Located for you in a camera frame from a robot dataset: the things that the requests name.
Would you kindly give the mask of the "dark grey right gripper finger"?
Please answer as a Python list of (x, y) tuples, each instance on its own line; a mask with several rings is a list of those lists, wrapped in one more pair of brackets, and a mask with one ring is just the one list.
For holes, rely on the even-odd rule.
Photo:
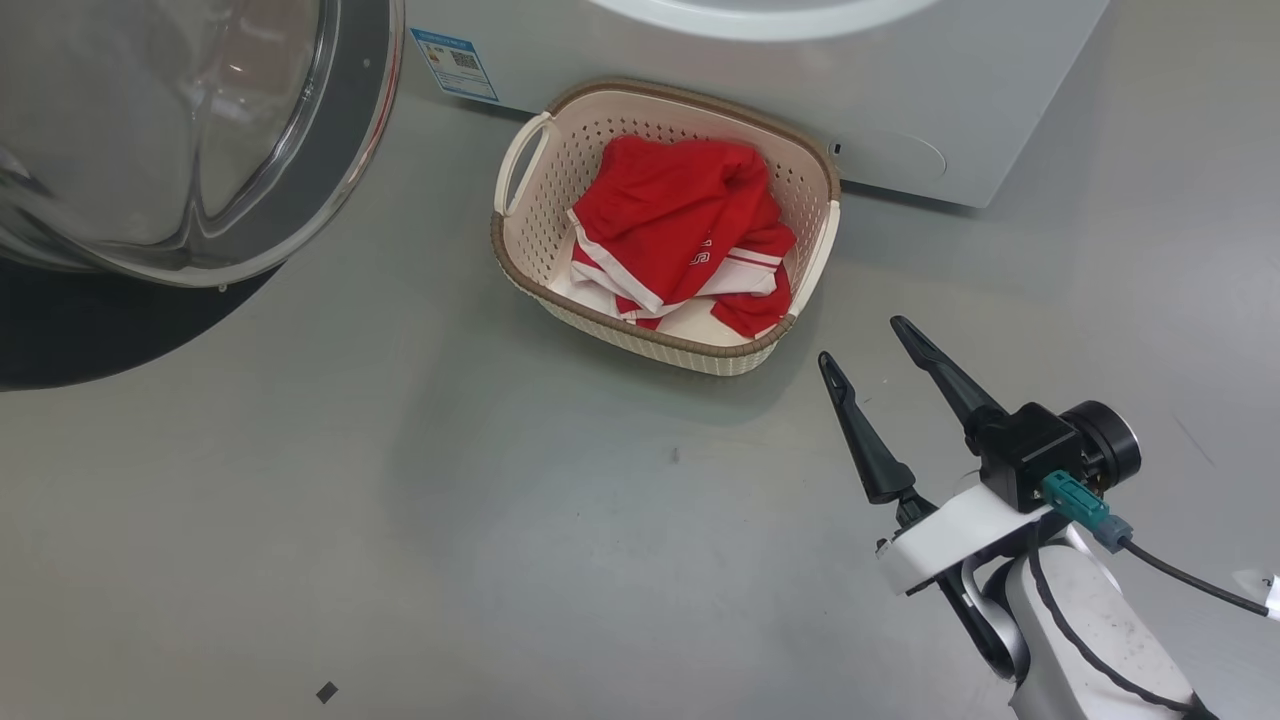
[(965, 436), (1006, 416), (1006, 410), (906, 316), (892, 316), (890, 325), (913, 363), (932, 378)]
[(818, 368), (868, 502), (900, 501), (914, 491), (913, 471), (895, 457), (867, 419), (852, 384), (829, 352), (819, 352)]

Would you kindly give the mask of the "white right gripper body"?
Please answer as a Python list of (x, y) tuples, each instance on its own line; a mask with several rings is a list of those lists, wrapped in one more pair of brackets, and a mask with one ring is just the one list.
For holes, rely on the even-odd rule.
[(1019, 512), (987, 486), (974, 486), (888, 539), (877, 550), (877, 568), (895, 594), (906, 594), (1048, 511)]

